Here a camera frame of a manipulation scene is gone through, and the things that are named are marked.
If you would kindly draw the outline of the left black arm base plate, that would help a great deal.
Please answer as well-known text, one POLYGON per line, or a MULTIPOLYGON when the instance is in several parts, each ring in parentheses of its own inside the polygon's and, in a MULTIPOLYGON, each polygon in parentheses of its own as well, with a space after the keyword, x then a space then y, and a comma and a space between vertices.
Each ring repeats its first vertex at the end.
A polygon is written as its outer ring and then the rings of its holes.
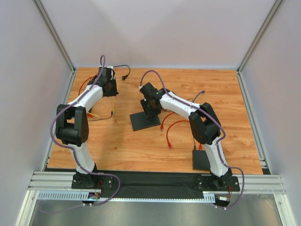
POLYGON ((105 189, 112 190, 118 183, 113 176, 81 174, 73 175, 72 189, 105 189))

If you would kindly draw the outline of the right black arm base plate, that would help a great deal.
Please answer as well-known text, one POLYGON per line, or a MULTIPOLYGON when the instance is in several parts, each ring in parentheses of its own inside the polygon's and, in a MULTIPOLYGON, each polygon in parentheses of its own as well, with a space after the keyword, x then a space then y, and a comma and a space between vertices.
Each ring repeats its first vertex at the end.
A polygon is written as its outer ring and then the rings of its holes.
POLYGON ((199 174, 195 177, 195 190, 198 191, 240 191, 238 178, 231 176, 226 182, 211 174, 199 174))

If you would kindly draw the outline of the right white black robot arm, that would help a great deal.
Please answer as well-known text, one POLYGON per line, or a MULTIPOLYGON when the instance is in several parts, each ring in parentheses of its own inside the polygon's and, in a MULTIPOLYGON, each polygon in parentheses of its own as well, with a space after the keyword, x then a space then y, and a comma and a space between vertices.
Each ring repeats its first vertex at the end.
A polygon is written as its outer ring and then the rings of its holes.
POLYGON ((139 91, 143 94, 141 105, 148 118, 167 109, 189 121, 194 139, 205 149, 211 174, 220 186, 226 185, 232 177, 232 171, 221 146, 221 124, 211 105, 190 102, 164 88, 158 90, 149 82, 140 86, 139 91))

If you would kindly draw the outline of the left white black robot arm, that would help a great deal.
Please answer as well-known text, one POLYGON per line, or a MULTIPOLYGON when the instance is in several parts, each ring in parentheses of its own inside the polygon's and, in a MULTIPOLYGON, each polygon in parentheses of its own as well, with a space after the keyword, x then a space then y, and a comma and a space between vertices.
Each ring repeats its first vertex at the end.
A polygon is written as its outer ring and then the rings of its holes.
POLYGON ((96 163, 92 160, 87 146, 89 125, 87 113, 103 97, 118 94, 113 66, 100 66, 98 74, 87 84, 82 93, 70 103, 60 104, 56 110, 55 136, 61 140, 61 147, 71 150, 76 162, 73 175, 73 189, 94 189, 100 184, 96 163))

